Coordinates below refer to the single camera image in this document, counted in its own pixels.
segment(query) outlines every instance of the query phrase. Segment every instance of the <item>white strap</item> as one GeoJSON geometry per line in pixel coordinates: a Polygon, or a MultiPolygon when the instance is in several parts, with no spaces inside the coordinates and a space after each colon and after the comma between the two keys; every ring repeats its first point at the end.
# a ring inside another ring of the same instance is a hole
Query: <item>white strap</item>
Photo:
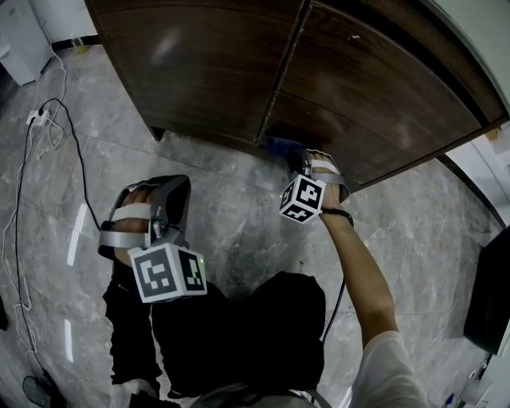
{"type": "Polygon", "coordinates": [[[124,220],[125,218],[151,219],[151,204],[135,202],[124,207],[119,207],[112,215],[112,222],[124,220]]]}
{"type": "Polygon", "coordinates": [[[332,171],[335,174],[339,174],[338,169],[333,163],[325,162],[323,160],[310,160],[310,164],[312,165],[312,168],[314,167],[322,167],[324,169],[328,169],[329,171],[332,171]]]}

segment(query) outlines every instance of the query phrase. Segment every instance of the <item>white appliance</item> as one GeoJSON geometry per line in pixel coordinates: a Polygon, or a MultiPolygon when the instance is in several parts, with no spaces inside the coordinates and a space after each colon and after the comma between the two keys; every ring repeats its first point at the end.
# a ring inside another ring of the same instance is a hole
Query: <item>white appliance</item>
{"type": "Polygon", "coordinates": [[[29,0],[0,0],[0,63],[13,79],[36,80],[51,55],[29,0]]]}

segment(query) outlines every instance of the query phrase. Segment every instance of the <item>marble floor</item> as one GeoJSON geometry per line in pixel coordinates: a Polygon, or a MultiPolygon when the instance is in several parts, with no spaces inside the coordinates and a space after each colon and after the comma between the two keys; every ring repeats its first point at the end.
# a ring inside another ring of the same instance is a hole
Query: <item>marble floor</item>
{"type": "MultiPolygon", "coordinates": [[[[316,277],[331,315],[342,271],[320,221],[299,226],[277,214],[287,181],[281,163],[168,132],[156,143],[143,125],[101,46],[85,54],[61,53],[68,70],[69,106],[86,166],[88,193],[100,219],[120,189],[156,175],[185,174],[192,183],[187,238],[203,253],[208,277],[229,296],[253,291],[280,270],[316,277]]],[[[62,72],[52,60],[37,91],[15,87],[0,107],[0,222],[14,208],[26,117],[37,104],[61,93],[62,72]]],[[[59,123],[65,124],[59,112],[59,123]]],[[[112,328],[102,294],[110,262],[96,253],[97,232],[86,217],[74,266],[66,263],[69,240],[84,202],[76,147],[66,136],[58,149],[34,132],[20,201],[20,270],[32,309],[26,313],[37,355],[75,407],[108,406],[112,328]],[[71,322],[73,363],[65,354],[64,321],[71,322]]],[[[462,337],[477,257],[499,230],[477,198],[442,164],[432,160],[353,194],[346,203],[355,228],[385,274],[395,298],[398,326],[418,377],[433,405],[459,391],[485,358],[462,337]]],[[[13,231],[6,258],[14,267],[13,231]]],[[[26,406],[22,380],[37,367],[15,330],[16,292],[5,271],[0,294],[11,329],[0,331],[0,395],[26,406]]],[[[26,331],[20,328],[26,337],[26,331]]],[[[326,344],[320,392],[333,407],[352,384],[361,358],[360,330],[348,294],[326,344]]],[[[168,380],[159,379],[163,391],[168,380]]]]}

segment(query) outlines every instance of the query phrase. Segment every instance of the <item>forearm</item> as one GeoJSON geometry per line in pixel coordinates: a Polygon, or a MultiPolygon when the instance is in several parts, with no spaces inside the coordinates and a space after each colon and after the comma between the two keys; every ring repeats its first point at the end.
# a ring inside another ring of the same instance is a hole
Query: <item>forearm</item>
{"type": "Polygon", "coordinates": [[[343,277],[362,328],[363,345],[380,332],[397,330],[388,284],[349,221],[322,214],[342,265],[343,277]]]}

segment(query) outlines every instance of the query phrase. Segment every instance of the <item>hand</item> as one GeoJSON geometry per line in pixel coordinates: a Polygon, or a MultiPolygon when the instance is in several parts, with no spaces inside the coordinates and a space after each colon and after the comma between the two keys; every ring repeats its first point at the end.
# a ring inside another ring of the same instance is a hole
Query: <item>hand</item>
{"type": "MultiPolygon", "coordinates": [[[[332,163],[332,161],[326,155],[322,155],[320,153],[310,152],[311,160],[322,160],[324,162],[332,163]]],[[[322,167],[315,167],[313,169],[315,173],[331,173],[328,169],[322,167]]],[[[343,210],[343,207],[340,205],[340,187],[338,184],[329,182],[326,184],[326,188],[324,190],[324,198],[322,200],[322,208],[328,210],[343,210]]]]}
{"type": "MultiPolygon", "coordinates": [[[[122,207],[135,202],[151,203],[151,190],[147,187],[140,187],[133,190],[122,203],[122,207]]],[[[149,228],[149,221],[141,218],[125,218],[119,220],[113,226],[113,230],[119,233],[146,233],[149,228]]],[[[115,248],[115,256],[123,264],[131,266],[131,258],[127,249],[115,248]]]]}

